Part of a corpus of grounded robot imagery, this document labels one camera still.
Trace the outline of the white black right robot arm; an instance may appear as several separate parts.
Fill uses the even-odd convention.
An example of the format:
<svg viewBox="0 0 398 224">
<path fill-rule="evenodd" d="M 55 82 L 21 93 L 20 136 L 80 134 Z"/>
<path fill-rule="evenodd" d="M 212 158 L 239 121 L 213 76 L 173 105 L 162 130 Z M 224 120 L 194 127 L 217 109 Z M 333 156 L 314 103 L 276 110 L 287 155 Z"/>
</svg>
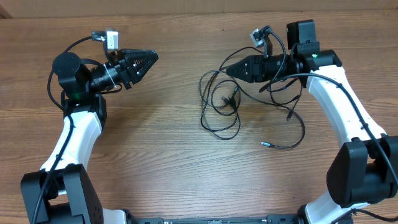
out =
<svg viewBox="0 0 398 224">
<path fill-rule="evenodd" d="M 326 191 L 297 213 L 268 215 L 267 223 L 351 223 L 366 207 L 397 195 L 397 138 L 388 135 L 367 113 L 346 78 L 341 60 L 322 50 L 312 20 L 287 25 L 282 54 L 273 55 L 269 26 L 251 39 L 263 47 L 230 65 L 226 73 L 248 83 L 298 78 L 319 102 L 338 139 L 340 150 L 326 174 Z"/>
</svg>

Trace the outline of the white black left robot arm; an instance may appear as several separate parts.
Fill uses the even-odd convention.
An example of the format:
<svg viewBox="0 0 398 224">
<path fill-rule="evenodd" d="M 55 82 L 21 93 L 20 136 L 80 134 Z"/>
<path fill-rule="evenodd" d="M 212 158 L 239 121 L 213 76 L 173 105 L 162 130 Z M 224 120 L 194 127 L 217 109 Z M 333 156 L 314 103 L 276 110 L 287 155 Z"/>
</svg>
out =
<svg viewBox="0 0 398 224">
<path fill-rule="evenodd" d="M 21 180 L 31 223 L 135 222 L 128 210 L 102 207 L 86 170 L 107 118 L 104 95 L 140 82 L 158 58 L 154 50 L 136 49 L 111 52 L 104 64 L 72 52 L 55 58 L 64 125 L 48 160 Z"/>
</svg>

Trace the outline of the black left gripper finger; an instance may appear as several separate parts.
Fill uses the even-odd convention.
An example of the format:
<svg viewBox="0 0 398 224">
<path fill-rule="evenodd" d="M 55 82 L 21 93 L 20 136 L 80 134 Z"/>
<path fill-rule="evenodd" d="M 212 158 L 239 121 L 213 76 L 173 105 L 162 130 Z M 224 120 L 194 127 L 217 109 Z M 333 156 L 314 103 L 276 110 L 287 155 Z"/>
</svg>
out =
<svg viewBox="0 0 398 224">
<path fill-rule="evenodd" d="M 133 61 L 147 61 L 155 60 L 155 51 L 153 50 L 139 50 L 139 49 L 121 49 L 117 51 L 118 60 Z"/>
<path fill-rule="evenodd" d="M 156 52 L 139 53 L 130 57 L 131 82 L 136 84 L 142 80 L 149 69 L 156 63 L 159 56 Z"/>
</svg>

